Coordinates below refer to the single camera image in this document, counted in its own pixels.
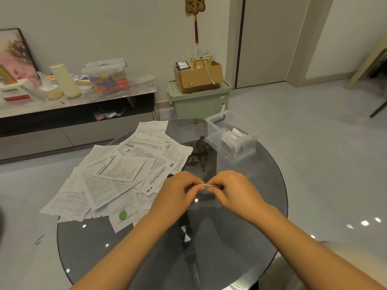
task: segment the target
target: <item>hand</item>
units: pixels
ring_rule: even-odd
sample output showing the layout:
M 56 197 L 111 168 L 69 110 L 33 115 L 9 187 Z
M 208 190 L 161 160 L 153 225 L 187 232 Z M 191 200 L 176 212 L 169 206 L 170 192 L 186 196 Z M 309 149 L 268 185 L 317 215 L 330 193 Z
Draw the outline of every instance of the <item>hand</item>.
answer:
M 167 178 L 148 215 L 152 215 L 162 225 L 167 226 L 166 228 L 171 227 L 188 209 L 196 194 L 206 188 L 203 185 L 195 185 L 186 194 L 185 188 L 192 184 L 204 184 L 204 181 L 187 171 Z
M 258 190 L 245 176 L 235 171 L 222 171 L 207 182 L 209 185 L 223 185 L 226 194 L 219 188 L 208 187 L 220 203 L 230 211 L 252 223 L 257 211 L 267 206 Z

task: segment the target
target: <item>picture frame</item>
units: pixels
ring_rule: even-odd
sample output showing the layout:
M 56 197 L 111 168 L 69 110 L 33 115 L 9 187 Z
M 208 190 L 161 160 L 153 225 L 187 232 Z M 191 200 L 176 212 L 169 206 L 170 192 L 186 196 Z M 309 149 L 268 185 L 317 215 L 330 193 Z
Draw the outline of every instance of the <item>picture frame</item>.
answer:
M 19 28 L 0 29 L 0 65 L 15 79 L 26 78 L 36 87 L 41 85 L 36 63 Z

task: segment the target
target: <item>round glass table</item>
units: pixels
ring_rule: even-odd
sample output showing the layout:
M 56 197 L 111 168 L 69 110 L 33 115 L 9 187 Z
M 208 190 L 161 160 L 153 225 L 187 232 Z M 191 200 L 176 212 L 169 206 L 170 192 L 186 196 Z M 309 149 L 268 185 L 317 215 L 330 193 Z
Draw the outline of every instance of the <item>round glass table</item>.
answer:
M 121 143 L 133 132 L 110 145 Z M 205 182 L 220 171 L 238 171 L 254 183 L 267 203 L 287 217 L 288 198 L 281 171 L 259 142 L 254 155 L 231 165 L 205 143 L 207 123 L 203 119 L 170 119 L 166 134 L 193 147 L 183 170 Z M 58 251 L 69 280 L 76 283 L 132 229 L 129 225 L 115 234 L 108 217 L 58 223 Z M 197 202 L 148 254 L 129 289 L 249 289 L 276 252 L 259 230 L 222 207 L 213 195 L 198 194 Z

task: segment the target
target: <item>green leaf logo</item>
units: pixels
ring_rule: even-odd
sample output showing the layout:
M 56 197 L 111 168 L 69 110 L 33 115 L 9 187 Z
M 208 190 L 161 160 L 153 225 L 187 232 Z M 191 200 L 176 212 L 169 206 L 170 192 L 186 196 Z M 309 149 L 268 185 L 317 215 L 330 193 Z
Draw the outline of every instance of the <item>green leaf logo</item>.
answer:
M 119 219 L 120 219 L 121 221 L 125 221 L 127 215 L 128 215 L 128 214 L 125 212 L 125 210 L 123 210 L 123 211 L 119 214 Z

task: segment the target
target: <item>door frame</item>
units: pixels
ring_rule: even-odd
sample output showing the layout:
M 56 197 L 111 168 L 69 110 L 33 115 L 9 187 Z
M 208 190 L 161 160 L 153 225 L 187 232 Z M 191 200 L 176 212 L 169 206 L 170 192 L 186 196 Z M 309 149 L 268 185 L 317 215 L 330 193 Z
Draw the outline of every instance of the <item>door frame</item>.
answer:
M 316 51 L 333 0 L 310 0 L 298 37 L 286 82 L 295 87 L 309 84 L 305 79 Z M 235 86 L 243 35 L 243 14 L 246 0 L 230 0 L 226 79 Z

